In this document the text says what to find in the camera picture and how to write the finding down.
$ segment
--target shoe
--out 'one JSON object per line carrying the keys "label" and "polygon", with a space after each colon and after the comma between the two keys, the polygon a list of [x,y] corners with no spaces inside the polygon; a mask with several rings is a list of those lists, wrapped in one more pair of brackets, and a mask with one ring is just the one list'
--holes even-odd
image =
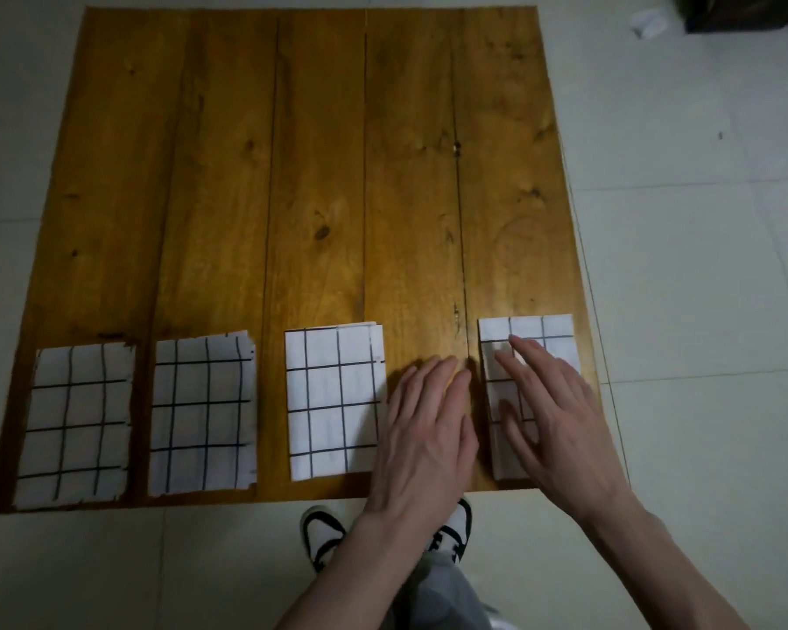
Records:
{"label": "shoe", "polygon": [[460,563],[467,550],[467,542],[470,541],[472,526],[473,510],[470,502],[461,498],[450,519],[432,536],[425,552],[448,554],[453,564]]}
{"label": "shoe", "polygon": [[326,507],[312,507],[301,516],[301,539],[316,573],[327,567],[346,534],[342,522]]}

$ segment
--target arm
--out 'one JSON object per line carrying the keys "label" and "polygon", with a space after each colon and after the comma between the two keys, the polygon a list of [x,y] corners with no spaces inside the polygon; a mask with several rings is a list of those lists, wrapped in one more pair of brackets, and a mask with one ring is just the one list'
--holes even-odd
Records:
{"label": "arm", "polygon": [[747,628],[631,491],[589,385],[533,340],[511,337],[496,360],[514,378],[537,420],[530,441],[511,406],[503,427],[535,484],[587,534],[652,628]]}
{"label": "arm", "polygon": [[468,414],[470,373],[430,359],[403,374],[388,403],[364,512],[333,560],[278,627],[376,629],[432,534],[470,482],[478,440]]}

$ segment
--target gray pants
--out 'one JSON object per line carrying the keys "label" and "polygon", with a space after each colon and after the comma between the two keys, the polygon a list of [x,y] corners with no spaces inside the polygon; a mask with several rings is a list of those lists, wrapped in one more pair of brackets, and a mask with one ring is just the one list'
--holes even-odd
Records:
{"label": "gray pants", "polygon": [[490,630],[473,587],[445,554],[425,553],[400,588],[383,630]]}

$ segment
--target hand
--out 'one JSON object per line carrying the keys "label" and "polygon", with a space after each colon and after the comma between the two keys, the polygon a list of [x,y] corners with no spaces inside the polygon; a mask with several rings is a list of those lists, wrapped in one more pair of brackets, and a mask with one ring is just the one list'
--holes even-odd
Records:
{"label": "hand", "polygon": [[458,359],[409,367],[388,404],[366,513],[379,513],[422,551],[470,483],[479,441],[470,413],[470,372]]}
{"label": "hand", "polygon": [[624,477],[619,455],[595,394],[566,361],[555,359],[534,340],[512,336],[510,352],[496,361],[514,379],[537,422],[533,443],[514,408],[503,405],[505,434],[534,483],[579,524],[606,517],[610,509],[636,498]]}

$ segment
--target left hand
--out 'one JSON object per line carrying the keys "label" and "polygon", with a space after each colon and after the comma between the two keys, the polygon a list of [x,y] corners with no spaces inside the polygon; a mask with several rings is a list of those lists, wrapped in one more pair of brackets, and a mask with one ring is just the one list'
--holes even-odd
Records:
{"label": "left hand", "polygon": [[414,544],[426,543],[470,484],[479,449],[470,416],[470,372],[454,357],[403,374],[388,405],[365,513],[379,514]]}

